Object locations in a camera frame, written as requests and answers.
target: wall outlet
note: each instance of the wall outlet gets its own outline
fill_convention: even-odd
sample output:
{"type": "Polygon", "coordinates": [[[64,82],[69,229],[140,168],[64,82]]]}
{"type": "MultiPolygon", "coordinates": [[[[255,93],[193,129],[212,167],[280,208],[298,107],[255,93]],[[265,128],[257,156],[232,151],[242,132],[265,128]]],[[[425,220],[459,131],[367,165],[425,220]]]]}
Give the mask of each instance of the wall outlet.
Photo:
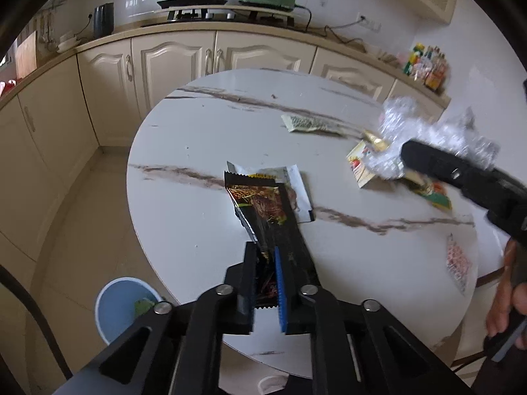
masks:
{"type": "Polygon", "coordinates": [[[357,25],[367,28],[370,31],[373,31],[374,33],[378,33],[382,26],[380,22],[375,22],[373,19],[368,18],[368,16],[361,13],[357,13],[357,22],[359,22],[357,25]]]}

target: wooden cutting board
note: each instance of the wooden cutting board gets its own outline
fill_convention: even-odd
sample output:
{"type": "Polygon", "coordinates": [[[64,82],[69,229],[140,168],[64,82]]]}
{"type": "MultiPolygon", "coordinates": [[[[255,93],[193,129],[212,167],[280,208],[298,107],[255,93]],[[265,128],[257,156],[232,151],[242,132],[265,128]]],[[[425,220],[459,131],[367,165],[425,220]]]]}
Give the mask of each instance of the wooden cutting board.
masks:
{"type": "Polygon", "coordinates": [[[28,76],[37,68],[36,31],[27,37],[15,52],[16,77],[28,76]]]}

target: human hand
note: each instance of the human hand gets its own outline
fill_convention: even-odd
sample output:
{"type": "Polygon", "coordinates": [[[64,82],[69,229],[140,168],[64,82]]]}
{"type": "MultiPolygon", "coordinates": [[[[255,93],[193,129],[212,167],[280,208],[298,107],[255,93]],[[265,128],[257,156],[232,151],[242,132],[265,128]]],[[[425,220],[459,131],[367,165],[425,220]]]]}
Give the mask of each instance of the human hand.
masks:
{"type": "MultiPolygon", "coordinates": [[[[527,283],[518,285],[514,290],[511,284],[512,265],[516,257],[516,241],[509,239],[505,246],[505,270],[496,290],[496,296],[488,312],[486,327],[489,337],[504,332],[509,325],[511,307],[515,307],[522,315],[527,315],[527,283]]],[[[515,341],[518,349],[527,349],[527,333],[523,333],[515,341]]]]}

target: bubble wrap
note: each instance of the bubble wrap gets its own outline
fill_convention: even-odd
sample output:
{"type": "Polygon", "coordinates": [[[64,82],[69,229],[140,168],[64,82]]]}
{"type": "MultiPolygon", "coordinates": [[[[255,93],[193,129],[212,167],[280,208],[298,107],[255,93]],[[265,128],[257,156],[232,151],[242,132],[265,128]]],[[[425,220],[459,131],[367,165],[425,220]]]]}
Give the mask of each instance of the bubble wrap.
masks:
{"type": "Polygon", "coordinates": [[[403,177],[405,167],[401,160],[401,148],[409,140],[448,151],[482,169],[492,167],[500,150],[496,143],[476,132],[470,107],[459,117],[434,124],[418,117],[417,103],[413,98],[388,99],[383,107],[379,133],[391,145],[386,151],[371,153],[363,159],[366,168],[382,178],[403,177]]]}

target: white marble table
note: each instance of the white marble table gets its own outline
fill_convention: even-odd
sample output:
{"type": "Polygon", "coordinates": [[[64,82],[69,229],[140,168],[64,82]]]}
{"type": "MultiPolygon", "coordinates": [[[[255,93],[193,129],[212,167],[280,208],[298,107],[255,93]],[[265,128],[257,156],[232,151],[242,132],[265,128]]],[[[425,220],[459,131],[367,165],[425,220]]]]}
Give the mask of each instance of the white marble table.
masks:
{"type": "MultiPolygon", "coordinates": [[[[453,213],[402,185],[359,189],[346,161],[357,128],[375,128],[377,102],[326,79],[286,71],[234,70],[202,77],[162,100],[144,120],[128,159],[127,194],[138,238],[181,303],[220,284],[249,240],[223,188],[226,161],[246,167],[298,164],[316,220],[300,224],[322,285],[337,298],[383,303],[427,346],[459,325],[478,273],[467,203],[453,213]],[[346,138],[288,133],[280,116],[325,117],[346,138]],[[445,265],[447,236],[473,266],[463,295],[445,265]]],[[[225,336],[243,354],[311,376],[309,339],[280,333],[277,310],[257,310],[250,336],[225,336]]]]}

